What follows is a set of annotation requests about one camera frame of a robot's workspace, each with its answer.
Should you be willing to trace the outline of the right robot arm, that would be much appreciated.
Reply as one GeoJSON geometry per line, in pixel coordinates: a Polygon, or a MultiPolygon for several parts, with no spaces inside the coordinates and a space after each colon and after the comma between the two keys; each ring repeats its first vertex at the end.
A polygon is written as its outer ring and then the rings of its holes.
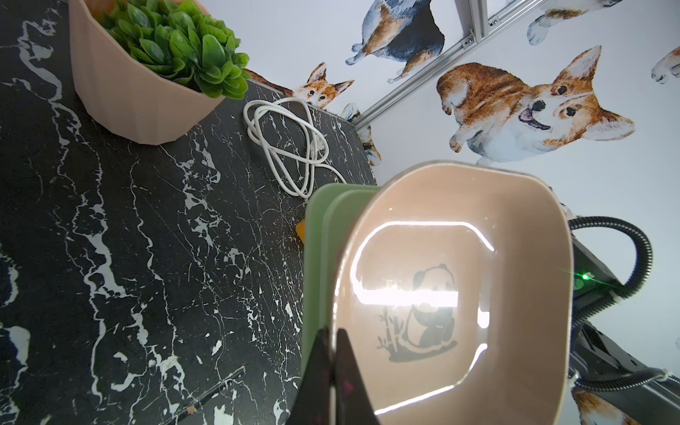
{"type": "Polygon", "coordinates": [[[653,292],[653,247],[637,226],[577,217],[568,399],[581,424],[679,422],[679,293],[653,292]]]}

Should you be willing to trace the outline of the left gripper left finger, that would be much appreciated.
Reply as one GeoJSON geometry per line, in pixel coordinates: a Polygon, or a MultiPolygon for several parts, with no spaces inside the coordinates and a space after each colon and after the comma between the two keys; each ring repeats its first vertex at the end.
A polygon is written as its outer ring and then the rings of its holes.
{"type": "Polygon", "coordinates": [[[324,328],[316,334],[286,425],[329,424],[332,374],[329,329],[324,328]]]}

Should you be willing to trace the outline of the green electronic scale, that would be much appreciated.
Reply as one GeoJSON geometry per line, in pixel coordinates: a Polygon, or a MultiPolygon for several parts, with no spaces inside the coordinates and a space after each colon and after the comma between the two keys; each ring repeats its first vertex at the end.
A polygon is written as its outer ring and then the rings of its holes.
{"type": "Polygon", "coordinates": [[[330,183],[306,206],[301,368],[305,369],[317,331],[329,327],[335,281],[352,229],[380,191],[378,186],[330,183]]]}

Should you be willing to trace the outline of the orange power strip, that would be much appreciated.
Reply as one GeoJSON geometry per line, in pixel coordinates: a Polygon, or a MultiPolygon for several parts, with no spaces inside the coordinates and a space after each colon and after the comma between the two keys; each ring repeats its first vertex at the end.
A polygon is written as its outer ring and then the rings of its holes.
{"type": "Polygon", "coordinates": [[[306,222],[301,221],[295,228],[297,236],[299,237],[302,244],[306,241],[306,222]]]}

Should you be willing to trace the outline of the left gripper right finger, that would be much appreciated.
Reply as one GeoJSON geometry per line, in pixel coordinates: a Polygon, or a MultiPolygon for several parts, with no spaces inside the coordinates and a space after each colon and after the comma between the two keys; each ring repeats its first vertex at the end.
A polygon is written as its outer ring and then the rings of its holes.
{"type": "Polygon", "coordinates": [[[336,333],[334,374],[336,424],[379,425],[345,329],[336,333]]]}

